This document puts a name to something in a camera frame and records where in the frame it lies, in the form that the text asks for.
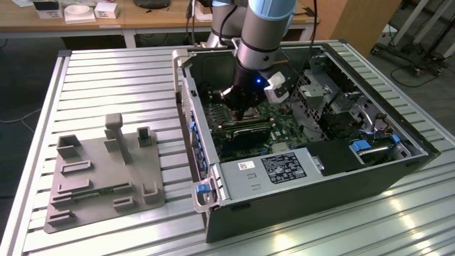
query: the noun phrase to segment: gray plastic holder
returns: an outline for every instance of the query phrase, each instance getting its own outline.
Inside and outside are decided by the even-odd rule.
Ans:
[[[120,114],[105,117],[105,138],[57,142],[44,231],[53,233],[164,205],[156,134],[121,133]]]

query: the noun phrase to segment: wooden table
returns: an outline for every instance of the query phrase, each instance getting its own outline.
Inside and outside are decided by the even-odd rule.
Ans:
[[[97,19],[92,23],[71,24],[64,19],[39,19],[35,8],[20,8],[11,0],[0,1],[0,38],[39,38],[95,35],[123,35],[127,48],[135,48],[136,34],[181,33],[185,31],[188,0],[171,0],[167,9],[148,10],[132,0],[116,0],[120,14],[117,19]],[[298,15],[291,29],[300,29],[300,40],[308,40],[314,18]],[[211,31],[211,22],[195,22],[195,31]]]

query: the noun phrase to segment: white box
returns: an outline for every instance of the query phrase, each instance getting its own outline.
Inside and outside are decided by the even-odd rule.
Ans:
[[[382,43],[383,45],[388,45],[388,43],[392,41],[392,38],[395,37],[398,30],[391,25],[386,25],[384,30],[378,38],[376,43]]]
[[[64,8],[64,22],[67,24],[96,22],[93,9],[85,5],[69,5]]]
[[[59,2],[33,2],[40,19],[63,18],[63,8]]]
[[[99,3],[95,8],[95,15],[97,18],[116,19],[119,11],[116,3]]]

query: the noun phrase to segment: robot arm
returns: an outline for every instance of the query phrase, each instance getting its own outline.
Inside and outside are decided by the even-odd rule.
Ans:
[[[213,1],[208,46],[216,47],[219,41],[242,37],[232,86],[221,93],[224,104],[242,119],[244,111],[266,98],[270,103],[282,103],[288,97],[287,82],[292,81],[295,74],[286,64],[278,64],[275,60],[295,14],[296,0],[235,1],[237,7],[227,2],[232,3],[228,0]]]

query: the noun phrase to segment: metal case frame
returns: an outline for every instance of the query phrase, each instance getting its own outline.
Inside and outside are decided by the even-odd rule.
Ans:
[[[191,159],[193,186],[191,187],[195,209],[203,213],[207,230],[207,242],[212,243],[235,235],[266,228],[290,219],[303,217],[312,213],[332,209],[346,203],[358,201],[363,198],[378,195],[383,192],[403,176],[419,170],[440,154],[426,138],[419,134],[391,104],[384,100],[380,94],[374,90],[364,78],[348,65],[346,60],[338,55],[328,44],[316,44],[342,65],[346,74],[362,87],[366,94],[374,98],[375,102],[390,114],[391,119],[399,122],[399,128],[403,129],[410,139],[420,147],[426,154],[404,158],[400,161],[368,167],[350,172],[343,176],[334,175],[334,178],[323,182],[316,182],[308,186],[302,185],[286,191],[274,194],[248,197],[244,200],[229,200],[228,187],[223,179],[223,170],[220,170],[219,159],[211,139],[207,120],[201,112],[201,103],[197,96],[197,89],[189,74],[191,56],[201,51],[225,51],[225,49],[188,49],[185,62],[180,63],[184,79],[183,86],[179,88],[177,103],[187,113],[179,110],[181,126],[185,134],[187,154]],[[195,155],[192,151],[193,133],[200,133],[203,150],[208,156],[209,177],[199,180]],[[196,195],[195,186],[201,183],[209,183],[216,195],[208,195],[201,198]],[[209,204],[200,205],[200,201],[208,201]]]

